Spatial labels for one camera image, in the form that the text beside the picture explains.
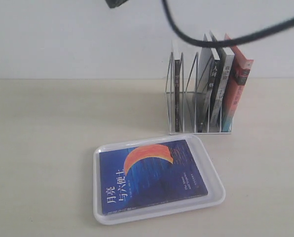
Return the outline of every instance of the blue book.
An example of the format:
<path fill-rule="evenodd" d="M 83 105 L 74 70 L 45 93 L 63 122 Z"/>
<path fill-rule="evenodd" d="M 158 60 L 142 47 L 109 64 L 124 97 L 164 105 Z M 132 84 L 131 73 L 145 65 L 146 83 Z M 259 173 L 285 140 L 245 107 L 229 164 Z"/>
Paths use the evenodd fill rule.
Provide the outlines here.
<path fill-rule="evenodd" d="M 205 196 L 186 140 L 100 153 L 102 214 Z"/>

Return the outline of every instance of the wire book rack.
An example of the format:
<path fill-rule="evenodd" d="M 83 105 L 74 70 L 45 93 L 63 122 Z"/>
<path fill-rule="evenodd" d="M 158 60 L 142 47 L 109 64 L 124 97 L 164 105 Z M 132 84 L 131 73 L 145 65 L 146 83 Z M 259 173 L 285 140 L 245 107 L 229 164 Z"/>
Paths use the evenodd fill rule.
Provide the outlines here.
<path fill-rule="evenodd" d="M 167 112 L 168 112 L 168 125 L 169 125 L 169 133 L 171 135 L 181 134 L 181 133 L 192 133 L 192 134 L 231 134 L 232 125 L 228 130 L 228 132 L 222 132 L 221 129 L 221 117 L 222 117 L 222 106 L 220 107 L 220 113 L 217 124 L 210 124 L 210 104 L 208 106 L 207 116 L 204 122 L 204 129 L 202 132 L 198 132 L 198 112 L 197 112 L 197 99 L 198 92 L 196 93 L 195 86 L 199 84 L 199 76 L 198 76 L 198 63 L 199 63 L 199 53 L 195 54 L 192 67 L 187 79 L 184 78 L 184 54 L 181 53 L 180 58 L 180 85 L 179 85 L 179 130 L 176 131 L 175 127 L 175 80 L 174 80 L 174 72 L 175 72 L 175 63 L 174 63 L 174 55 L 173 52 L 170 54 L 168 72 L 167 72 L 167 80 L 166 80 L 166 104 L 167 104 Z"/>

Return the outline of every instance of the red book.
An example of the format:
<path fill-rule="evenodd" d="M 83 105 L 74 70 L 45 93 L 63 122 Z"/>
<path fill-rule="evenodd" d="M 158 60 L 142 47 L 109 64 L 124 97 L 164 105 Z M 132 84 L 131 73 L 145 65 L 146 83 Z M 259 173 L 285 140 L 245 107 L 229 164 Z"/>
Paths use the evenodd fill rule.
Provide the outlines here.
<path fill-rule="evenodd" d="M 229 39 L 230 37 L 226 34 L 225 40 Z M 253 59 L 248 59 L 237 46 L 230 48 L 234 52 L 235 58 L 223 98 L 222 132 L 229 132 L 232 119 L 254 62 Z"/>

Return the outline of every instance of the white wall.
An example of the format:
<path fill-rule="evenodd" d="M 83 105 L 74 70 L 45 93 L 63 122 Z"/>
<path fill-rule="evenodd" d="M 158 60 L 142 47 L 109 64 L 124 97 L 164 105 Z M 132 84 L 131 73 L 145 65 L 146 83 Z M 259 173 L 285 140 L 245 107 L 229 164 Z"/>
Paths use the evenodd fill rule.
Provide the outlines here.
<path fill-rule="evenodd" d="M 196 38 L 209 29 L 236 37 L 294 16 L 294 0 L 169 3 Z M 172 36 L 160 0 L 114 10 L 105 0 L 0 0 L 0 78 L 162 78 Z M 181 47 L 186 60 L 198 50 Z M 294 29 L 245 48 L 255 59 L 252 77 L 294 77 Z"/>

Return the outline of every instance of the book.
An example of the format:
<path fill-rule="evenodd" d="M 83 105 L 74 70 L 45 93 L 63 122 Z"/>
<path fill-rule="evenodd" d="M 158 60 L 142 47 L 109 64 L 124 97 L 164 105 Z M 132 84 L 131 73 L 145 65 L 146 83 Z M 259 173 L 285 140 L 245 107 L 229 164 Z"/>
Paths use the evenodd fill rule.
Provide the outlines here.
<path fill-rule="evenodd" d="M 224 38 L 225 40 L 230 39 L 228 34 L 225 34 Z M 229 132 L 232 119 L 254 62 L 239 47 L 233 46 L 230 48 L 234 52 L 235 58 L 223 99 L 222 132 Z"/>
<path fill-rule="evenodd" d="M 186 140 L 101 152 L 103 215 L 206 196 Z"/>
<path fill-rule="evenodd" d="M 220 40 L 223 40 L 220 35 L 218 35 L 216 32 L 210 31 L 210 35 L 212 37 L 212 40 L 217 42 Z M 224 97 L 225 89 L 227 86 L 230 69 L 232 66 L 232 62 L 234 60 L 235 54 L 230 49 L 230 47 L 226 48 L 217 48 L 217 53 L 220 57 L 220 66 L 218 69 L 217 77 L 214 83 L 212 96 L 211 96 L 211 103 L 210 103 L 210 125 L 216 126 L 222 99 Z"/>
<path fill-rule="evenodd" d="M 174 60 L 174 88 L 175 88 L 175 131 L 180 131 L 180 68 L 181 58 L 178 45 L 175 40 L 172 41 L 172 52 Z"/>
<path fill-rule="evenodd" d="M 204 34 L 205 41 L 212 41 L 210 34 Z M 220 57 L 215 48 L 202 48 L 198 64 L 198 81 L 195 85 L 197 132 L 202 132 L 214 82 L 217 76 Z"/>

